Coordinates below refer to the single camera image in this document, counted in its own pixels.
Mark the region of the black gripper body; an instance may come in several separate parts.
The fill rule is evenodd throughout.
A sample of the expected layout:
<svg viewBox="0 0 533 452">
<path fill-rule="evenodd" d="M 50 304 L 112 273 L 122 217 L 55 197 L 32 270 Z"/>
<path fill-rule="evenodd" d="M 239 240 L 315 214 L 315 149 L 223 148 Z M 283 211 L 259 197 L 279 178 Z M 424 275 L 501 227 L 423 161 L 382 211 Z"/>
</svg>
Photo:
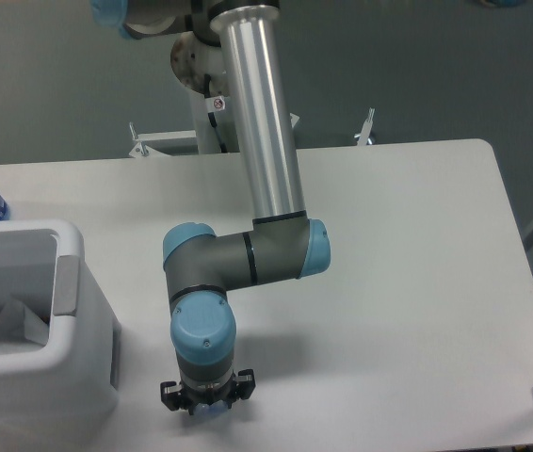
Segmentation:
<svg viewBox="0 0 533 452">
<path fill-rule="evenodd" d="M 222 404 L 231 408 L 234 404 L 232 393 L 235 388 L 235 376 L 227 380 L 220 379 L 216 382 L 186 381 L 181 379 L 184 408 L 196 408 L 199 405 L 213 406 Z"/>
</svg>

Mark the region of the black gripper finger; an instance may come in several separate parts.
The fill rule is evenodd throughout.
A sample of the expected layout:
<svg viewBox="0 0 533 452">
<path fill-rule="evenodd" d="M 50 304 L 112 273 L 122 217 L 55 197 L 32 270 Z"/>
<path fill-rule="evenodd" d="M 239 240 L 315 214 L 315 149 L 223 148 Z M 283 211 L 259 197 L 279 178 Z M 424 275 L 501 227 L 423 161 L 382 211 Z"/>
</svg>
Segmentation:
<svg viewBox="0 0 533 452">
<path fill-rule="evenodd" d="M 231 408 L 238 400 L 250 399 L 255 389 L 254 371 L 249 369 L 240 370 L 232 380 L 229 394 L 227 395 L 227 406 Z"/>
<path fill-rule="evenodd" d="M 193 400 L 188 396 L 185 385 L 179 381 L 168 380 L 160 383 L 160 398 L 171 411 L 185 411 L 193 414 Z"/>
</svg>

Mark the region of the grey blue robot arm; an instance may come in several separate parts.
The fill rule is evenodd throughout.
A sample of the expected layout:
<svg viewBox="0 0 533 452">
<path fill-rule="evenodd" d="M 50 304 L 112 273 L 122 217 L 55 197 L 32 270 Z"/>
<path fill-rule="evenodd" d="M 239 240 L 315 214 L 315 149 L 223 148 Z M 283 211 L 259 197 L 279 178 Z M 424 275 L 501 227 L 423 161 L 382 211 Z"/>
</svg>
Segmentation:
<svg viewBox="0 0 533 452">
<path fill-rule="evenodd" d="M 239 151 L 250 183 L 252 229 L 217 235 L 183 223 L 163 240 L 170 337 L 180 377 L 160 386 L 171 411 L 232 406 L 250 398 L 252 370 L 234 367 L 230 291 L 312 276 L 328 269 L 323 222 L 307 216 L 273 25 L 276 1 L 94 1 L 96 23 L 134 40 L 209 28 L 224 56 Z"/>
</svg>

